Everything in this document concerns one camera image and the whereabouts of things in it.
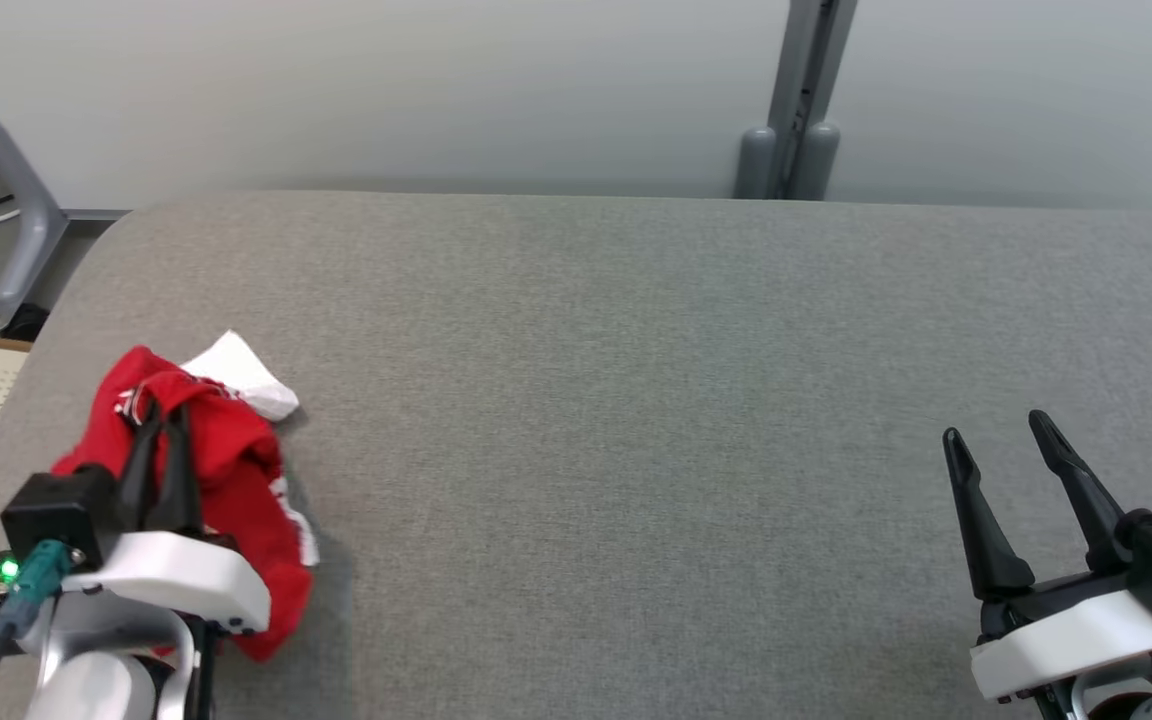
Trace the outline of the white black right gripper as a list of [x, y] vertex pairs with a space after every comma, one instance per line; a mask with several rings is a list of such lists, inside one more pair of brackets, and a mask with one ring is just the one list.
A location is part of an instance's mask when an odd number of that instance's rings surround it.
[[[1028, 414], [1044, 464], [1055, 473], [1096, 574], [1123, 571], [1132, 552], [1115, 530], [1124, 511], [1100, 478], [1043, 410]], [[975, 687], [1007, 703], [1152, 703], [1152, 612], [1123, 577], [1087, 573], [1036, 584], [1016, 556], [980, 488], [980, 469], [957, 429], [946, 429], [943, 455], [980, 634], [970, 650]]]

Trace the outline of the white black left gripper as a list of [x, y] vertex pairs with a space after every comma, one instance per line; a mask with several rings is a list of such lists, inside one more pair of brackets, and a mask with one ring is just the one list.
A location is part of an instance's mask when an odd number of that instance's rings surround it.
[[146, 511], [156, 503], [152, 530], [120, 536], [101, 568], [70, 574], [61, 589], [83, 593], [99, 588], [123, 600], [185, 612], [238, 632], [266, 632], [270, 588], [253, 566], [237, 551], [185, 537], [205, 536], [188, 406], [174, 407], [166, 416], [159, 492], [156, 454], [161, 414], [154, 401], [132, 430], [131, 450], [119, 478], [119, 503], [127, 530], [145, 528]]

